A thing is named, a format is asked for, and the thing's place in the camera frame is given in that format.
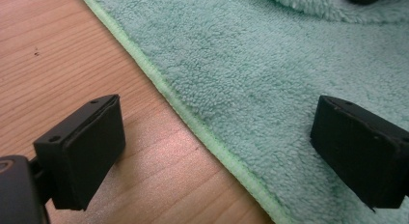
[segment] wood grain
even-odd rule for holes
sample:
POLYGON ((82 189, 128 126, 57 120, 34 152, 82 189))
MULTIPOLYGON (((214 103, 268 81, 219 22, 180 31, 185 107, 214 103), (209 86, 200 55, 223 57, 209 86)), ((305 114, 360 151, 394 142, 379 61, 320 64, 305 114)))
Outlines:
POLYGON ((0 155, 120 94, 126 149, 87 211, 52 223, 269 223, 81 0, 0 0, 0 155))

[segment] wooden surface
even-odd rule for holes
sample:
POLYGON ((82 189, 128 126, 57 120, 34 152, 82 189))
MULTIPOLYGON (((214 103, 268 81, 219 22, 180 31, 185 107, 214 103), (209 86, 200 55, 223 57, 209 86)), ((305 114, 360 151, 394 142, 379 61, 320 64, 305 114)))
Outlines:
POLYGON ((87 211, 47 208, 52 223, 268 223, 82 0, 0 0, 0 155, 32 142, 83 103, 122 97, 126 150, 87 211))

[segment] black plastic block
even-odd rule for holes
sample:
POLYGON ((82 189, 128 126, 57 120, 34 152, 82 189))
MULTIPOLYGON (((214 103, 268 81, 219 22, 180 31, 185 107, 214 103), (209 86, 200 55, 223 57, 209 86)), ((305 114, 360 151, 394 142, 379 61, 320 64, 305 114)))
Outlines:
POLYGON ((125 146, 118 95, 94 99, 34 142, 57 209, 85 210, 125 146))
POLYGON ((400 207, 409 189, 406 130, 352 102, 321 96, 311 143, 371 209, 400 207))

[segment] green towel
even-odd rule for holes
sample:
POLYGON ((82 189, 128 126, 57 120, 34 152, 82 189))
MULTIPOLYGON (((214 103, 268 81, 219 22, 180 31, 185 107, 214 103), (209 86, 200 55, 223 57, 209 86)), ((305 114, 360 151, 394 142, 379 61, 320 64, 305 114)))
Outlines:
POLYGON ((408 222, 407 199, 371 211, 309 135, 320 95, 409 128, 409 0, 345 3, 357 19, 331 11, 344 0, 278 0, 306 14, 275 0, 85 1, 275 222, 408 222))

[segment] towel hem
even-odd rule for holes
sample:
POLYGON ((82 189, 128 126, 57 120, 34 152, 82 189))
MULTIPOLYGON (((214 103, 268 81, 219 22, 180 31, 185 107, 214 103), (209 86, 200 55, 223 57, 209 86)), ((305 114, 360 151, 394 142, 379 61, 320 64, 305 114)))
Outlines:
POLYGON ((99 20, 108 28, 112 35, 132 56, 141 70, 147 75, 156 89, 171 104, 177 114, 189 126, 193 133, 204 143, 204 145, 214 154, 222 164, 240 181, 240 183, 252 194, 260 203, 262 208, 276 223, 292 223, 293 221, 286 213, 285 208, 279 200, 271 194, 262 182, 250 172, 232 154, 224 144, 219 141, 200 118, 194 115, 190 109, 178 98, 177 92, 168 85, 156 66, 143 53, 137 43, 132 41, 117 21, 105 12, 96 0, 84 0, 88 7, 94 12, 99 20))

